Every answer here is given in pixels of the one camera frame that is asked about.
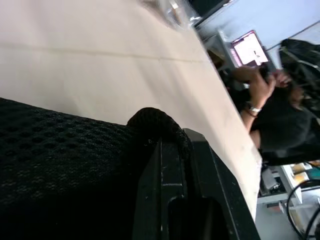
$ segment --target white table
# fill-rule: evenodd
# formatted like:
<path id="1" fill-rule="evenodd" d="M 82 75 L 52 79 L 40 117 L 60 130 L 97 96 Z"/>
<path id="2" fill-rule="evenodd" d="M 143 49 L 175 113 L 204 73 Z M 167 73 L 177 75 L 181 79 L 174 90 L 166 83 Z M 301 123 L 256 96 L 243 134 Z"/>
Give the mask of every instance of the white table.
<path id="1" fill-rule="evenodd" d="M 196 33 L 138 0 L 0 0 L 0 96 L 126 124 L 155 107 L 205 135 L 253 218 L 261 157 Z"/>

